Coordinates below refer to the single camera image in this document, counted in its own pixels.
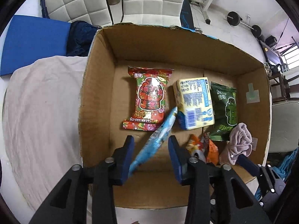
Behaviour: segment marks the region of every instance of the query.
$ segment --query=yellow tissue package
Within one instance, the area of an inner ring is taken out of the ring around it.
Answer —
[[[177,80],[173,86],[178,121],[183,130],[215,123],[209,82],[206,77]]]

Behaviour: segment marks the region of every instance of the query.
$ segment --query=beige cloth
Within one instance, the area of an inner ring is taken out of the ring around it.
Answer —
[[[8,84],[3,110],[6,153],[34,211],[72,165],[82,164],[78,114],[86,62],[87,57],[40,59],[16,70]]]
[[[249,156],[252,151],[252,137],[246,124],[239,123],[229,135],[230,141],[219,156],[220,164],[235,165],[238,156]]]

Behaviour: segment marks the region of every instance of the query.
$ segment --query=green wet wipes package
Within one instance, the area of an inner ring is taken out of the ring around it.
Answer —
[[[211,131],[212,141],[229,141],[231,130],[238,124],[237,89],[211,82],[211,98],[214,109],[214,130]]]

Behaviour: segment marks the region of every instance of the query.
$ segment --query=red wet wipes package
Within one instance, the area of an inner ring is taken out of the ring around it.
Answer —
[[[135,112],[123,122],[124,129],[156,130],[163,122],[165,88],[171,69],[128,67],[128,73],[137,80]]]

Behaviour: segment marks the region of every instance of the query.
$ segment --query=pink towel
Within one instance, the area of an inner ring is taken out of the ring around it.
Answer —
[[[230,141],[219,156],[220,164],[235,165],[240,154],[249,156],[252,151],[252,137],[246,124],[239,123],[229,135]]]

